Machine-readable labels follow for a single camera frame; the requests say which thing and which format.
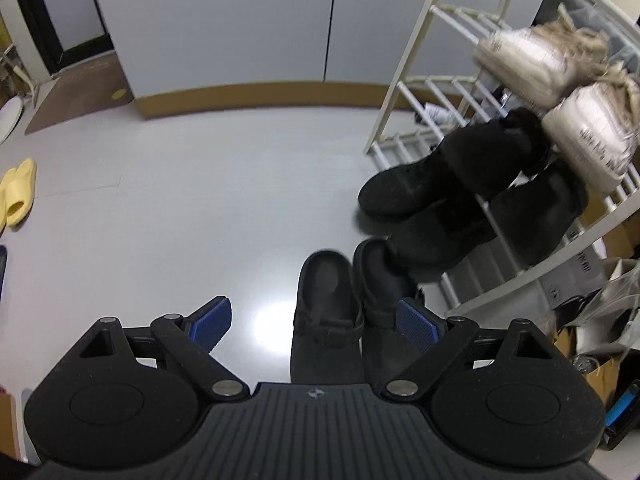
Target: rack shelf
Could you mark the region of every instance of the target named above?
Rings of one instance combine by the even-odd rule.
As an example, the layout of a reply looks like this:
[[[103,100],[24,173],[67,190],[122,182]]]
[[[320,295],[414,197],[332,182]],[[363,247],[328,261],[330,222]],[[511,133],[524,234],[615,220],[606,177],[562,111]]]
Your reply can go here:
[[[640,29],[628,17],[608,0],[592,1],[635,44],[640,45]],[[478,44],[480,37],[486,37],[496,30],[508,30],[511,28],[503,20],[509,3],[510,0],[500,0],[498,13],[492,14],[466,7],[440,5],[438,0],[425,0],[420,17],[396,69],[396,74],[387,91],[385,101],[365,148],[365,152],[376,159],[380,168],[391,167],[391,163],[386,156],[389,151],[393,151],[402,163],[411,163],[429,155],[433,147],[445,135],[460,126],[466,126],[470,120],[486,122],[491,120],[492,117],[504,117],[506,115],[503,105],[493,97],[491,91],[482,82],[484,77],[481,71],[472,76],[410,76],[408,72],[434,18],[447,23],[472,44]],[[451,112],[452,123],[437,124],[425,111],[423,104],[415,97],[414,91],[417,89],[431,91],[439,103]],[[460,98],[458,106],[455,106],[447,97],[452,93]],[[402,95],[407,100],[417,115],[422,118],[424,124],[417,124],[415,129],[411,131],[389,134],[385,132],[385,125],[399,95]],[[511,266],[511,275],[509,273],[506,274],[496,262],[493,253],[487,251],[487,262],[495,269],[495,275],[500,284],[489,290],[484,290],[474,266],[466,258],[462,265],[466,267],[466,272],[478,294],[476,297],[462,303],[458,299],[452,280],[445,272],[440,279],[440,286],[452,309],[450,314],[468,314],[473,309],[497,300],[524,285],[537,282],[544,274],[585,250],[585,248],[639,210],[639,189],[640,175],[636,168],[631,165],[622,184],[610,196],[603,197],[607,207],[606,215],[586,228],[579,221],[574,222],[574,226],[562,238],[556,251],[546,260],[528,269],[519,266],[518,260],[502,234],[500,226],[491,214],[489,205],[480,197],[476,197],[495,230],[500,246]]]

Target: blue gripper pad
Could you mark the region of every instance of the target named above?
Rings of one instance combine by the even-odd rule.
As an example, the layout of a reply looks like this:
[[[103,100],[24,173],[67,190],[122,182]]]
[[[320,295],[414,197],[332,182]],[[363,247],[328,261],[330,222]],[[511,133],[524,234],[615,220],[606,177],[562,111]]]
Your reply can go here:
[[[225,296],[216,296],[182,322],[182,330],[189,339],[207,352],[211,352],[230,327],[231,302]]]
[[[423,354],[431,350],[447,331],[447,323],[443,319],[411,298],[398,302],[396,326]]]

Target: yellow spot on mat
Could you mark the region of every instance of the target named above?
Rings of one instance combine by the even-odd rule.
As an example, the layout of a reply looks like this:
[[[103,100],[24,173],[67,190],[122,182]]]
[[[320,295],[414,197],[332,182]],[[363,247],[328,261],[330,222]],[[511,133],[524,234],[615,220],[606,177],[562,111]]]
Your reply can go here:
[[[120,90],[116,90],[112,95],[111,95],[111,100],[112,101],[117,101],[118,99],[120,99],[121,97],[124,97],[124,94],[127,93],[127,89],[126,88],[121,88]]]

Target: black door frame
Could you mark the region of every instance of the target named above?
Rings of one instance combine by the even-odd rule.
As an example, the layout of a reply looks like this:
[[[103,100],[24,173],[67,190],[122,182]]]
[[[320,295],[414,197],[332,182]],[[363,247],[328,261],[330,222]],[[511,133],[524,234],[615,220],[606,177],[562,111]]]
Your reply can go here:
[[[35,43],[40,56],[42,56],[49,73],[54,74],[65,66],[113,49],[113,42],[107,32],[107,27],[104,25],[104,18],[100,12],[98,0],[94,0],[94,4],[105,34],[68,50],[63,50],[60,44],[44,0],[18,0],[18,4],[33,38],[33,43]]]

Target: white round object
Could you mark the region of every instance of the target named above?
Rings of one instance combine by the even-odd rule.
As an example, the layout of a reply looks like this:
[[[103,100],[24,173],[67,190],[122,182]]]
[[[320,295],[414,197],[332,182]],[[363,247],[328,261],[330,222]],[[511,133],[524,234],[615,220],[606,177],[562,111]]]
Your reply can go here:
[[[0,144],[14,130],[22,114],[22,99],[12,97],[0,108]]]

